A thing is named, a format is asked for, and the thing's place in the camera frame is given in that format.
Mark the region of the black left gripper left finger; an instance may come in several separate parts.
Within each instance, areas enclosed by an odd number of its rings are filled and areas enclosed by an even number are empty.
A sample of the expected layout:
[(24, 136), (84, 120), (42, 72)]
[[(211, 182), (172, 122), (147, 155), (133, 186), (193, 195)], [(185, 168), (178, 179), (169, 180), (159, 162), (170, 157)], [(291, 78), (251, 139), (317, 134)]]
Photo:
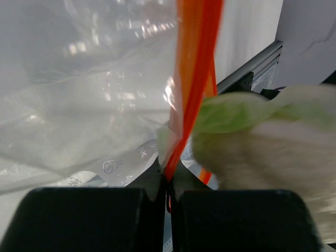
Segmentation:
[(21, 200), (1, 251), (162, 251), (163, 215), (140, 188), (38, 188)]

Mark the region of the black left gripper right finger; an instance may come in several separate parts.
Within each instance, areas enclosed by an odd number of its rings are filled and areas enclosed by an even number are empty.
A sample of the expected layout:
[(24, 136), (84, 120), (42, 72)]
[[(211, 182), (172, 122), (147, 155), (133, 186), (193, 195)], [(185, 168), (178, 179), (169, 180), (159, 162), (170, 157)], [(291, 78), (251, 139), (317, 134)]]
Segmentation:
[(172, 182), (174, 251), (323, 251), (301, 197), (289, 190), (188, 190)]

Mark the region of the white green cauliflower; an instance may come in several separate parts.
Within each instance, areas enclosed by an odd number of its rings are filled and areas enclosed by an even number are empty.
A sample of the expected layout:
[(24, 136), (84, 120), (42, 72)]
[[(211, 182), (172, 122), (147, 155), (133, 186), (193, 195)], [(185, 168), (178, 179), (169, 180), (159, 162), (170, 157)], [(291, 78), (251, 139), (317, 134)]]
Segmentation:
[(205, 99), (191, 134), (195, 161), (221, 190), (284, 189), (335, 242), (335, 86), (290, 86)]

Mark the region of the clear zip bag orange zipper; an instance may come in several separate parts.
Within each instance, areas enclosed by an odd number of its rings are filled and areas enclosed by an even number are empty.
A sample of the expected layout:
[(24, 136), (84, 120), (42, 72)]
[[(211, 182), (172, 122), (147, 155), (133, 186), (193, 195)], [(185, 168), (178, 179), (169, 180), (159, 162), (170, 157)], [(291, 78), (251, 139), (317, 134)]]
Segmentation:
[(223, 1), (1, 1), (1, 193), (105, 167), (158, 138), (172, 175)]

